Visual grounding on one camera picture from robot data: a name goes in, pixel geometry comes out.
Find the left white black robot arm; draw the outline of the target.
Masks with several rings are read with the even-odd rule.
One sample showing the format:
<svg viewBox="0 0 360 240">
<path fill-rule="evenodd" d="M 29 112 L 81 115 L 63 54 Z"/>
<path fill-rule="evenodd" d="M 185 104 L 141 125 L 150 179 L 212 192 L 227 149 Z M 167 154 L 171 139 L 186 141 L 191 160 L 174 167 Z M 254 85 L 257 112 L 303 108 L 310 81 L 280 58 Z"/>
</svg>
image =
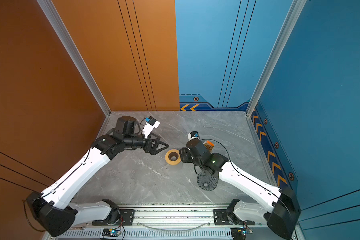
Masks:
<svg viewBox="0 0 360 240">
<path fill-rule="evenodd" d="M 73 204 L 76 193 L 103 166 L 119 153 L 142 149 L 152 156 L 169 147 L 153 133 L 160 122 L 153 117 L 144 119 L 144 127 L 130 116 L 118 118 L 116 126 L 95 139 L 87 153 L 59 180 L 41 193 L 32 192 L 26 199 L 34 219 L 52 236 L 58 237 L 71 226 L 92 221 L 106 225 L 118 223 L 121 213 L 119 206 L 109 199 L 96 203 Z"/>
</svg>

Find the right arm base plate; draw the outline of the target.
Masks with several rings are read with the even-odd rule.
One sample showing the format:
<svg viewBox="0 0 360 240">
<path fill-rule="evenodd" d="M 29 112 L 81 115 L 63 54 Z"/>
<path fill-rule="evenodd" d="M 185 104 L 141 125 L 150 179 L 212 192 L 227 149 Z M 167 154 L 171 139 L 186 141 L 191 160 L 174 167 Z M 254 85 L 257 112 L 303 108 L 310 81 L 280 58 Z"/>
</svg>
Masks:
<svg viewBox="0 0 360 240">
<path fill-rule="evenodd" d="M 223 209 L 214 209 L 214 223 L 216 226 L 232 225 L 232 226 L 254 226 L 254 221 L 242 221 L 232 211 Z"/>
</svg>

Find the black ribbed coffee dripper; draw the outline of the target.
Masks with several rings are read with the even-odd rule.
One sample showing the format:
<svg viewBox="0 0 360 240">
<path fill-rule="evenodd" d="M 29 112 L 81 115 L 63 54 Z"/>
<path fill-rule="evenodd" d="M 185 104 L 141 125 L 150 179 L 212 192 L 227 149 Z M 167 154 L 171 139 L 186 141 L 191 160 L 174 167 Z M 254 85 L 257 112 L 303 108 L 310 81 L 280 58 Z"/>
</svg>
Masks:
<svg viewBox="0 0 360 240">
<path fill-rule="evenodd" d="M 197 175 L 198 186 L 204 191 L 213 191 L 217 188 L 219 182 L 218 177 L 201 173 Z"/>
</svg>

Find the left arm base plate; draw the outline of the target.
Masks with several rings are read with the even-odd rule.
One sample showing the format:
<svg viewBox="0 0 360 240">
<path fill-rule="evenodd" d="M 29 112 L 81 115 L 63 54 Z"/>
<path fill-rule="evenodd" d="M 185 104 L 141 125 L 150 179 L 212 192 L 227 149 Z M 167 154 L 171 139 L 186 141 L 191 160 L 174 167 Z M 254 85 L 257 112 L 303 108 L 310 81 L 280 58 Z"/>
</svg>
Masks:
<svg viewBox="0 0 360 240">
<path fill-rule="evenodd" d="M 111 213 L 105 220 L 92 221 L 93 226 L 131 226 L 133 224 L 135 210 L 118 209 L 111 210 Z"/>
</svg>

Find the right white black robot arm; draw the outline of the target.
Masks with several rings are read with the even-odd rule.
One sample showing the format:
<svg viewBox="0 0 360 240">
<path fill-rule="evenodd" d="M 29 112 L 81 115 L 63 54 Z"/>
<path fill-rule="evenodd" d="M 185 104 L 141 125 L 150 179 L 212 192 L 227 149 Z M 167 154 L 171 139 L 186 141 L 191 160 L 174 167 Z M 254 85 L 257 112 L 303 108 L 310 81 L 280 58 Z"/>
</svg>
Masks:
<svg viewBox="0 0 360 240">
<path fill-rule="evenodd" d="M 179 154 L 183 163 L 199 167 L 206 177 L 228 183 L 254 199 L 261 206 L 257 216 L 266 220 L 269 229 L 285 240 L 292 238 L 301 208 L 291 188 L 266 184 L 237 167 L 229 157 L 211 153 L 197 138 L 188 141 Z"/>
</svg>

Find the wooden ring dripper stand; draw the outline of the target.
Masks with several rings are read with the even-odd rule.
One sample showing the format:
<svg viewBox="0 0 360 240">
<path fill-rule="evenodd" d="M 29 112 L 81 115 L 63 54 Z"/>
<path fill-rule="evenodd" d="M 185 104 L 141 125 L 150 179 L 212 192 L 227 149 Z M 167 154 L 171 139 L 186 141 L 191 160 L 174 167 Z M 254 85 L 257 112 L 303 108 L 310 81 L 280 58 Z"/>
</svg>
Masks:
<svg viewBox="0 0 360 240">
<path fill-rule="evenodd" d="M 167 151 L 165 160 L 171 166 L 178 165 L 182 161 L 179 150 L 173 149 Z"/>
</svg>

